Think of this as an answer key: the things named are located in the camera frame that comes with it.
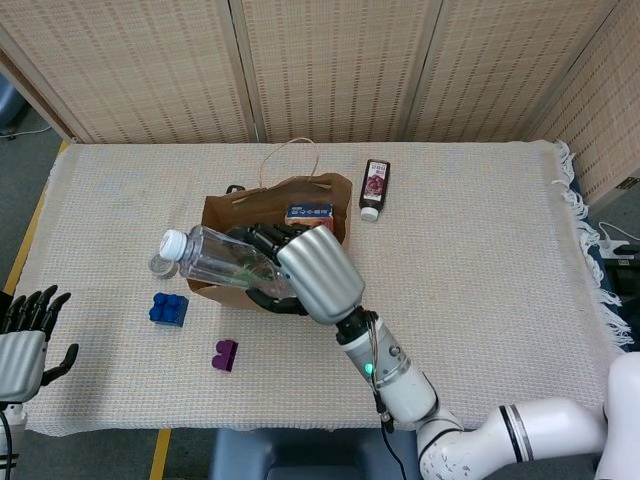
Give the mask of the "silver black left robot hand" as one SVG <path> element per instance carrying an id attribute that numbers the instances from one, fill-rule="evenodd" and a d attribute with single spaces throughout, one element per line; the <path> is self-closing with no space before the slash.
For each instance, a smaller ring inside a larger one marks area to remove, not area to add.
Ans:
<path id="1" fill-rule="evenodd" d="M 42 291 L 12 299 L 0 315 L 0 411 L 30 401 L 41 388 L 69 373 L 79 345 L 67 348 L 61 363 L 46 369 L 54 328 L 69 292 L 57 293 L 52 285 Z"/>

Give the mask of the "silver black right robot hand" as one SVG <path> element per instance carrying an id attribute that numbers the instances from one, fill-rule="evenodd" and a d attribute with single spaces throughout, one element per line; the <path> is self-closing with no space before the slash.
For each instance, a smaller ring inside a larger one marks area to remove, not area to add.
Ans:
<path id="1" fill-rule="evenodd" d="M 233 227 L 227 235 L 265 255 L 294 292 L 277 298 L 260 288 L 248 289 L 246 295 L 260 308 L 336 325 L 361 305 L 365 282 L 327 227 L 258 223 Z"/>

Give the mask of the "blue orange biscuit box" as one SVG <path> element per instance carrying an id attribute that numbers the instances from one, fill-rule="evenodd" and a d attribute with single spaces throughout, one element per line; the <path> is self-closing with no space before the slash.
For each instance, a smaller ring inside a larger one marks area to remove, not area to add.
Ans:
<path id="1" fill-rule="evenodd" d="M 330 203 L 294 203 L 289 204 L 285 215 L 286 225 L 304 225 L 308 227 L 325 226 L 334 231 L 334 209 Z"/>

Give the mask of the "clear plastic water bottle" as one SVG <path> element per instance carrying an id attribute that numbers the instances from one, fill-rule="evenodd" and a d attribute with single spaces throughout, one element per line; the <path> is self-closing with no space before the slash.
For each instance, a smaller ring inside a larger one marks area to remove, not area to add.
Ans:
<path id="1" fill-rule="evenodd" d="M 218 287 L 257 289 L 275 298 L 295 293 L 279 268 L 254 246 L 202 225 L 188 233 L 169 229 L 159 255 L 176 262 L 180 275 Z"/>

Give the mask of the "dark juice bottle white cap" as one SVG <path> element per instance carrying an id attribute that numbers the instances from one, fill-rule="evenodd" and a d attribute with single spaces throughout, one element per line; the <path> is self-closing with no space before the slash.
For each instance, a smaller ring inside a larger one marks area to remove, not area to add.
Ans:
<path id="1" fill-rule="evenodd" d="M 369 159 L 365 166 L 359 196 L 362 220 L 375 222 L 384 208 L 391 164 L 387 161 Z"/>

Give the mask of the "brown paper bag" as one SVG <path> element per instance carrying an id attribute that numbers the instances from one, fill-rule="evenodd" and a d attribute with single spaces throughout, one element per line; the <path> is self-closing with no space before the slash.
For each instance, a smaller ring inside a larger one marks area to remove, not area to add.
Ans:
<path id="1" fill-rule="evenodd" d="M 283 150 L 293 160 L 304 161 L 304 154 L 314 153 L 308 175 L 289 177 L 268 187 L 264 168 L 269 159 Z M 338 173 L 316 173 L 320 146 L 306 137 L 297 137 L 271 149 L 259 166 L 259 186 L 250 190 L 228 191 L 223 196 L 205 198 L 201 224 L 225 233 L 234 227 L 256 223 L 283 224 L 288 207 L 293 204 L 330 204 L 333 207 L 332 232 L 344 248 L 349 245 L 351 227 L 352 182 Z"/>

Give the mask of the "purple toy brick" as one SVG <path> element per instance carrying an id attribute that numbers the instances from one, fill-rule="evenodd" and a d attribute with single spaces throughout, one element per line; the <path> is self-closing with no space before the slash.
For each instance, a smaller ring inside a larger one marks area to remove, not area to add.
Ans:
<path id="1" fill-rule="evenodd" d="M 219 340 L 215 345 L 215 354 L 211 359 L 214 369 L 231 372 L 233 369 L 238 343 L 235 340 Z"/>

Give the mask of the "blue toy brick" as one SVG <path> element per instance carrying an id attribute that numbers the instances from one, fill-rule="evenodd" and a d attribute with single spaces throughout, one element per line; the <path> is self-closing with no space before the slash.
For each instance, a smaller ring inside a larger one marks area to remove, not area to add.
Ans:
<path id="1" fill-rule="evenodd" d="M 188 305 L 185 296 L 158 292 L 153 296 L 149 320 L 158 325 L 182 327 Z"/>

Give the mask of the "white woven tablecloth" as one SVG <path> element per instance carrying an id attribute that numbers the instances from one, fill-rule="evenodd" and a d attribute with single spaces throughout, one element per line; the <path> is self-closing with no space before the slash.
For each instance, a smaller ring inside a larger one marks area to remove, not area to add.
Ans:
<path id="1" fill-rule="evenodd" d="M 570 398 L 603 406 L 626 342 L 608 288 L 584 255 L 565 201 L 566 150 L 531 143 L 343 143 L 317 169 L 359 186 L 369 159 L 391 175 L 379 220 L 351 216 L 349 253 L 377 312 L 443 406 L 470 428 L 503 404 Z M 17 287 L 71 294 L 49 343 L 71 371 L 25 407 L 50 436 L 111 428 L 358 428 L 377 424 L 369 387 L 331 326 L 239 310 L 155 278 L 148 262 L 170 228 L 201 220 L 205 198 L 259 185 L 272 145 L 74 145 L 56 161 Z M 266 185 L 306 175 L 314 153 L 281 150 Z M 157 292 L 189 296 L 182 327 L 148 317 Z M 231 372 L 219 340 L 238 343 Z"/>

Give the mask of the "blue padded chair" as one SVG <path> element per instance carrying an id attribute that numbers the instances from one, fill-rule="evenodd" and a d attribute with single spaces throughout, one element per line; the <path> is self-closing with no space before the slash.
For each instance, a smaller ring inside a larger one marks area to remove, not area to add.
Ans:
<path id="1" fill-rule="evenodd" d="M 216 432 L 209 480 L 422 480 L 416 435 L 379 428 Z"/>

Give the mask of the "beige bamboo folding screen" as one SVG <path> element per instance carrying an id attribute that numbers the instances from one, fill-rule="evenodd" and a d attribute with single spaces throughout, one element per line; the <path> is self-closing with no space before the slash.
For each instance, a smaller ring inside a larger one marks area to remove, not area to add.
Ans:
<path id="1" fill-rule="evenodd" d="M 0 0 L 0 72 L 77 143 L 566 141 L 640 181 L 640 0 Z"/>

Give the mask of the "blue grey office chair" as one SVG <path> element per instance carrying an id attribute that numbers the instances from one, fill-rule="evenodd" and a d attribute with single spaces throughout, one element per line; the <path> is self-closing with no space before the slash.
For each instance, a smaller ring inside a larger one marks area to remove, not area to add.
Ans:
<path id="1" fill-rule="evenodd" d="M 0 75 L 0 135 L 8 134 L 26 101 L 19 91 Z"/>

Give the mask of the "white power strip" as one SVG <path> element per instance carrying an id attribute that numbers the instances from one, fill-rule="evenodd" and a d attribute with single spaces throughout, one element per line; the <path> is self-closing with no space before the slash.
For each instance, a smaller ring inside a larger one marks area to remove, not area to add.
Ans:
<path id="1" fill-rule="evenodd" d="M 604 260 L 618 260 L 618 259 L 629 260 L 635 256 L 635 254 L 631 253 L 629 250 L 629 247 L 631 246 L 631 244 L 628 241 L 628 239 L 632 238 L 630 234 L 628 234 L 626 231 L 608 222 L 600 221 L 598 223 L 598 228 L 601 231 L 601 238 L 598 241 L 598 246 L 599 246 L 600 255 Z M 608 229 L 611 229 L 617 233 L 620 233 L 625 237 L 625 240 L 612 239 Z"/>

